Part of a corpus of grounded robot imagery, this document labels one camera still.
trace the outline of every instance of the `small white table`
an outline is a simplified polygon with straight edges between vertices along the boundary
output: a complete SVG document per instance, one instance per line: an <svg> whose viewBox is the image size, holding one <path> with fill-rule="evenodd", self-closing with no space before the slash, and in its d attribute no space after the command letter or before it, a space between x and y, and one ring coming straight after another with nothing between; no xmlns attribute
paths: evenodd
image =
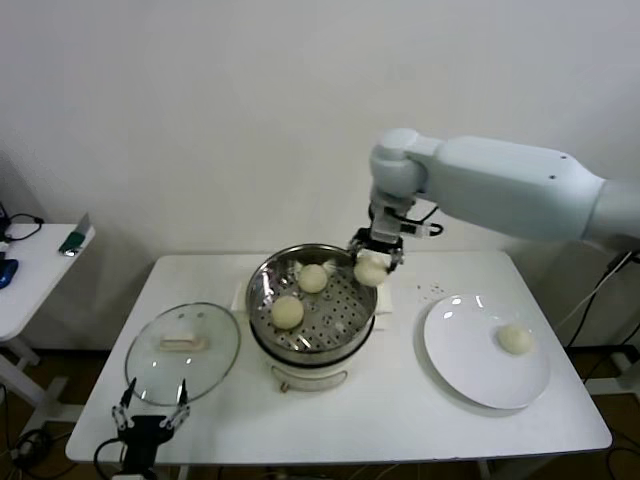
<svg viewBox="0 0 640 480"><path fill-rule="evenodd" d="M173 306L229 306L239 281L266 255L169 256L155 265L67 444L90 462L115 436L110 408L126 388L127 350L142 327ZM347 381L318 393L280 392L246 315L242 345L222 384L158 450L159 464L256 465L446 461L602 449L609 430L511 260L500 252L409 253L390 277L394 312L350 365ZM500 412L456 394L429 366L421 326L428 306L457 293L513 302L547 350L551 380L528 408ZM134 399L130 413L169 413ZM120 446L101 458L116 462Z"/></svg>
<svg viewBox="0 0 640 480"><path fill-rule="evenodd" d="M0 355L0 378L8 388L36 408L25 430L41 426L46 421L75 421L81 411L79 405L61 405L56 401L64 389L66 378L55 378L44 390L22 372L28 363L36 365L40 359L18 338L79 256L66 257L58 253L58 248L74 228L75 225L44 224L33 237L12 243L7 251L7 258L15 258L20 265L12 282L0 290L0 343L13 351L20 361L13 365ZM21 237L33 229L34 225L14 224L8 233ZM94 235L92 228L83 247L91 242Z"/></svg>

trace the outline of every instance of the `robotic arm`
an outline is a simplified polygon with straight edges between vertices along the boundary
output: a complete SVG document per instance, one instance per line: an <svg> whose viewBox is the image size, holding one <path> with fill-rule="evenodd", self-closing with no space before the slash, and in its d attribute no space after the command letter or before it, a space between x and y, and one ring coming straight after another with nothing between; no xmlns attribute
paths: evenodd
<svg viewBox="0 0 640 480"><path fill-rule="evenodd" d="M402 258L416 199L447 215L533 240L584 240L620 250L640 246L640 187L600 178L566 153L477 137L442 141L389 130L373 148L371 226L350 244Z"/></svg>

